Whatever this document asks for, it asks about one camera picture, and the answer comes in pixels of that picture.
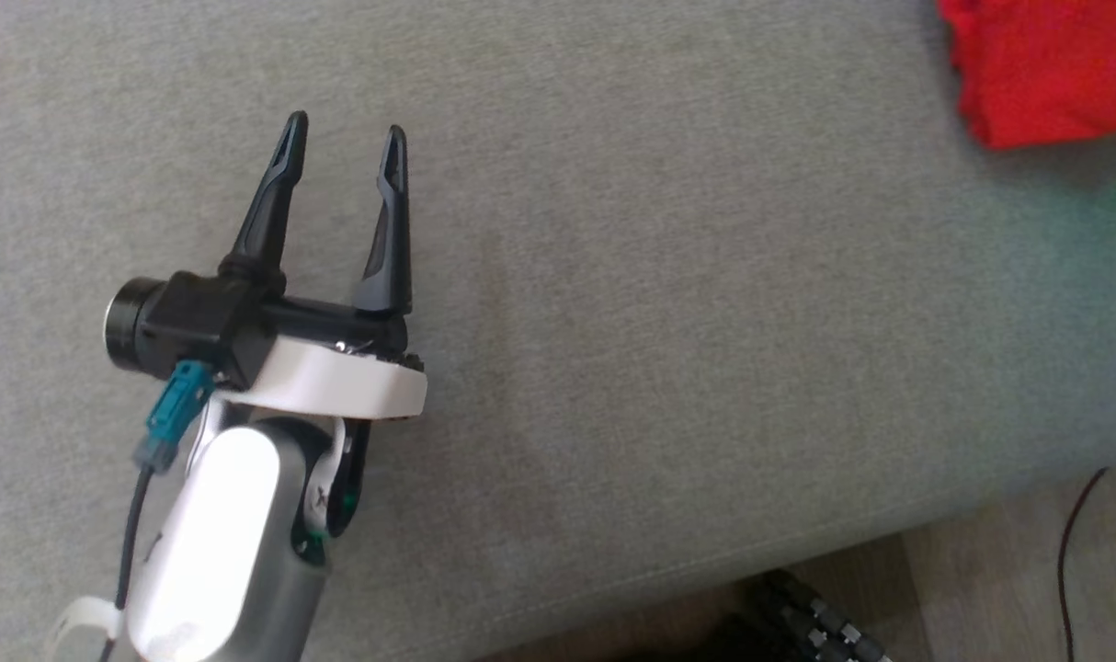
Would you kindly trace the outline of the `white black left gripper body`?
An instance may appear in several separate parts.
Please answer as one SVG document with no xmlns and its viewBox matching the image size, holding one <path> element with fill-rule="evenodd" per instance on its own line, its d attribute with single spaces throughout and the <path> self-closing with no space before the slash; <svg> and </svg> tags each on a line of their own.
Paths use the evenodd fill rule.
<svg viewBox="0 0 1116 662">
<path fill-rule="evenodd" d="M 360 313 L 324 303 L 268 303 L 278 332 L 251 387 L 222 387 L 234 404 L 297 415 L 383 420 L 416 418 L 427 374 L 408 351 L 401 314 Z"/>
</svg>

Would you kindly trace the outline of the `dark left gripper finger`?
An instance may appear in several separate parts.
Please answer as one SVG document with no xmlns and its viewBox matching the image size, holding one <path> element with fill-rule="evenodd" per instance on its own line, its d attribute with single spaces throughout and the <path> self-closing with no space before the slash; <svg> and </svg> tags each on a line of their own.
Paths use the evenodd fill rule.
<svg viewBox="0 0 1116 662">
<path fill-rule="evenodd" d="M 256 189 L 231 250 L 218 276 L 247 280 L 268 291 L 285 291 L 282 251 L 288 237 L 290 198 L 302 179 L 309 116 L 296 111 L 286 121 L 273 155 Z"/>
<path fill-rule="evenodd" d="M 400 125 L 387 131 L 377 188 L 381 210 L 360 282 L 352 294 L 355 309 L 374 315 L 414 310 L 408 204 L 408 141 Z"/>
</svg>

